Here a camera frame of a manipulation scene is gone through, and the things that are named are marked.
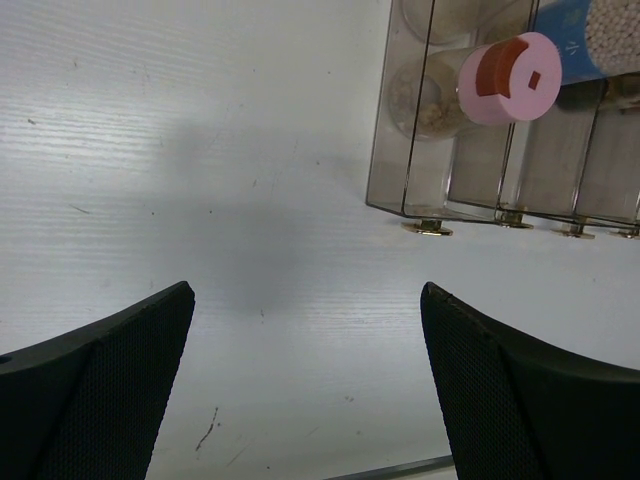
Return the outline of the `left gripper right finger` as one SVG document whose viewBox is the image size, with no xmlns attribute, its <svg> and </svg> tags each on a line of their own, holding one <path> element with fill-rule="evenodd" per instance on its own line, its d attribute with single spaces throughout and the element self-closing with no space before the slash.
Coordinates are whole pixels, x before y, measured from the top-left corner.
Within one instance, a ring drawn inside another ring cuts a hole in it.
<svg viewBox="0 0 640 480">
<path fill-rule="evenodd" d="M 432 282 L 420 311 L 458 478 L 638 478 L 638 371 L 546 343 Z"/>
</svg>

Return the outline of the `pink lid spice bottle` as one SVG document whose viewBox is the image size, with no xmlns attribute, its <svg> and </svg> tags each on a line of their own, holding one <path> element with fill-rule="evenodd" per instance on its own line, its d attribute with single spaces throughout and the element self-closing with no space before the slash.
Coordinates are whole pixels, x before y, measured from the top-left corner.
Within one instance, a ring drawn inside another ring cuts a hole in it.
<svg viewBox="0 0 640 480">
<path fill-rule="evenodd" d="M 556 46 L 527 32 L 405 64 L 388 88 L 389 113 L 409 138 L 451 138 L 475 127 L 540 118 L 555 102 L 561 80 Z"/>
</svg>

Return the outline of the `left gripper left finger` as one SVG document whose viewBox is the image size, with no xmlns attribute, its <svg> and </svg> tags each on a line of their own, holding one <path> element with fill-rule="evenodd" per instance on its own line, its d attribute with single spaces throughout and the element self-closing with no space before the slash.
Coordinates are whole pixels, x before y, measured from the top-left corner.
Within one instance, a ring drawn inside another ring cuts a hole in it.
<svg viewBox="0 0 640 480">
<path fill-rule="evenodd" d="M 182 281 L 3 354 L 2 478 L 145 478 L 194 309 Z"/>
</svg>

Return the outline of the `silver lid blue label bottle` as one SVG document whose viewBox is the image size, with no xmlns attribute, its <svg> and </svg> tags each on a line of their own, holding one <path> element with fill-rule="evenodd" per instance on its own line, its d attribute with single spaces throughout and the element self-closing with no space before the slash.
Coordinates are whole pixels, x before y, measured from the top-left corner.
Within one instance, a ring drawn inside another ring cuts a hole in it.
<svg viewBox="0 0 640 480">
<path fill-rule="evenodd" d="M 639 71 L 637 0 L 552 1 L 538 9 L 534 30 L 558 49 L 564 85 Z"/>
</svg>

